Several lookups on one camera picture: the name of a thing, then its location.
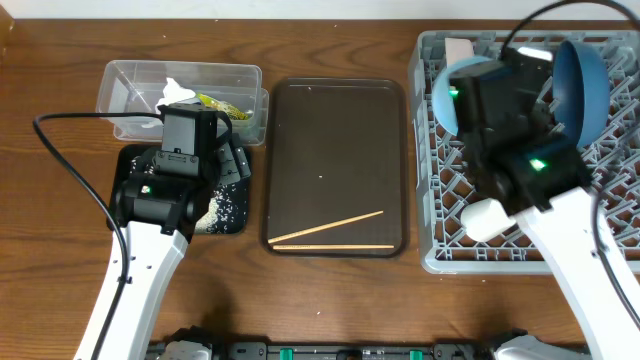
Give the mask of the light blue bowl with rice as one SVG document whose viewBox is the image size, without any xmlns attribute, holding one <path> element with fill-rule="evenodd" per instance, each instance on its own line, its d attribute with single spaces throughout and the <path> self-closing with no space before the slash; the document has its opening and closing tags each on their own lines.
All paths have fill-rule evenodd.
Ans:
<svg viewBox="0 0 640 360">
<path fill-rule="evenodd" d="M 475 66 L 476 64 L 485 62 L 493 62 L 493 59 L 485 56 L 472 56 L 459 60 L 442 70 L 432 86 L 432 112 L 434 117 L 438 123 L 453 136 L 458 134 L 458 121 L 454 103 L 462 92 L 459 90 L 450 90 L 449 77 L 452 73 L 465 67 Z"/>
</svg>

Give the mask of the white cup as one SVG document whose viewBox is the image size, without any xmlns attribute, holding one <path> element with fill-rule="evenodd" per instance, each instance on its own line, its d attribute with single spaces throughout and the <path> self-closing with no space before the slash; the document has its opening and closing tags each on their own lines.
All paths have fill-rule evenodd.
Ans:
<svg viewBox="0 0 640 360">
<path fill-rule="evenodd" d="M 491 198 L 466 206 L 460 220 L 466 235 L 475 242 L 488 242 L 516 224 L 502 204 Z"/>
</svg>

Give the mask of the yellow snack wrapper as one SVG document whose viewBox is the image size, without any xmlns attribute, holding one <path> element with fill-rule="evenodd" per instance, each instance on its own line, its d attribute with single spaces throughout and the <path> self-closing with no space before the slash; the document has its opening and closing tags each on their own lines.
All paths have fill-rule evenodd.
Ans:
<svg viewBox="0 0 640 360">
<path fill-rule="evenodd" d="M 224 112 L 231 120 L 248 120 L 250 118 L 247 113 L 226 101 L 218 100 L 202 93 L 197 93 L 196 98 L 206 107 Z"/>
</svg>

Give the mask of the pink bowl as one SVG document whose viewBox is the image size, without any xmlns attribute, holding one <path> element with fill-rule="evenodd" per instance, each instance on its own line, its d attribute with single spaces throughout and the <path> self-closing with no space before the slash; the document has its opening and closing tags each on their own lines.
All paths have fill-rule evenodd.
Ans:
<svg viewBox="0 0 640 360">
<path fill-rule="evenodd" d="M 474 57 L 473 44 L 468 39 L 446 38 L 445 61 L 448 67 L 465 65 Z"/>
</svg>

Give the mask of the dark blue plate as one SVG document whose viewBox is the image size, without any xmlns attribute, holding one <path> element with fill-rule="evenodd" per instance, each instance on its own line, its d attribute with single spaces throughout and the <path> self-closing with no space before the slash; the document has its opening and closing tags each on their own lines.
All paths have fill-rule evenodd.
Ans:
<svg viewBox="0 0 640 360">
<path fill-rule="evenodd" d="M 606 128 L 610 92 L 608 73 L 598 51 L 584 43 L 564 41 L 553 63 L 552 94 L 558 101 L 555 120 L 577 147 L 596 141 Z"/>
</svg>

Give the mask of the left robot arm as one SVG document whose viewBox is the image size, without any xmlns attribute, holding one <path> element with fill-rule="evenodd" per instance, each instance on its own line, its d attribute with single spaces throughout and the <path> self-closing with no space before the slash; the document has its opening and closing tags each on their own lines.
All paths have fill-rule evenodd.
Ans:
<svg viewBox="0 0 640 360">
<path fill-rule="evenodd" d="M 208 211 L 195 225 L 197 234 L 235 234 L 246 225 L 250 153 L 235 145 L 224 146 L 222 152 L 228 164 L 237 164 L 239 180 L 213 191 Z M 115 313 L 108 318 L 117 277 L 124 265 L 119 240 L 114 237 L 110 264 L 75 354 L 80 360 L 145 356 L 167 287 L 188 247 L 187 238 L 181 233 L 163 235 L 156 224 L 131 222 L 119 232 L 127 247 L 127 278 L 132 282 L 124 286 Z"/>
</svg>

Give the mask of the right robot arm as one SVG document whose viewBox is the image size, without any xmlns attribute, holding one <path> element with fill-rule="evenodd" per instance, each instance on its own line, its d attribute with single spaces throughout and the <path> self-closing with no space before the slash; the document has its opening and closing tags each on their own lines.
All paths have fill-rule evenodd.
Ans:
<svg viewBox="0 0 640 360">
<path fill-rule="evenodd" d="M 485 241 L 517 226 L 541 253 L 595 359 L 639 355 L 639 284 L 581 157 L 604 131 L 606 66 L 591 47 L 507 49 L 471 57 L 442 77 L 467 173 L 482 195 L 463 213 Z"/>
</svg>

